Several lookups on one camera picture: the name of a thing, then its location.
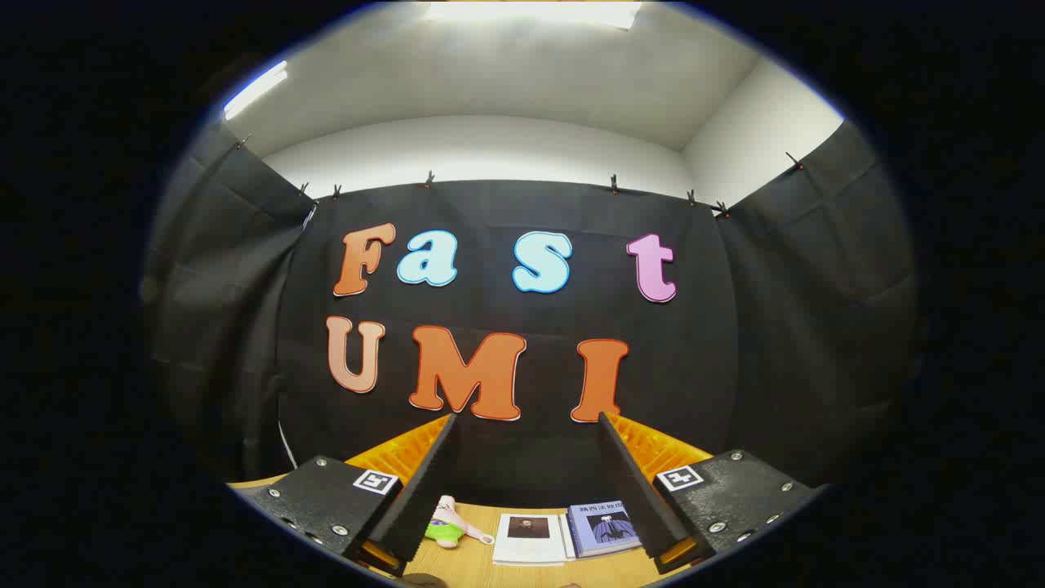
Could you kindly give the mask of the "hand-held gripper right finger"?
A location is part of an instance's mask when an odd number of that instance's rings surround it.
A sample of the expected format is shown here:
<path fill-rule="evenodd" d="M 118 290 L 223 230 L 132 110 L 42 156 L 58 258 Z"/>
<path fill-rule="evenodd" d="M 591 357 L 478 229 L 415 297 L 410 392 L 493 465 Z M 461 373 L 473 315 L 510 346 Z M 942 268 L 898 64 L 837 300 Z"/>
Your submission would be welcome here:
<path fill-rule="evenodd" d="M 657 572 L 722 558 L 825 495 L 743 449 L 717 455 L 616 414 L 598 414 L 613 495 Z"/>

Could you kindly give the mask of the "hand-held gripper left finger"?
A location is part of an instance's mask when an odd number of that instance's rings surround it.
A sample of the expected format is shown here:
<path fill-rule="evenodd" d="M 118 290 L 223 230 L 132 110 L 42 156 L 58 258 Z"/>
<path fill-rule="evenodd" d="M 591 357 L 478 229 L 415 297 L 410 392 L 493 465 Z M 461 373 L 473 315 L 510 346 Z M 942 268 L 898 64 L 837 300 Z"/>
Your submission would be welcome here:
<path fill-rule="evenodd" d="M 238 483 L 238 494 L 321 550 L 403 577 L 456 450 L 456 414 L 449 414 L 354 458 L 317 455 L 288 474 Z"/>

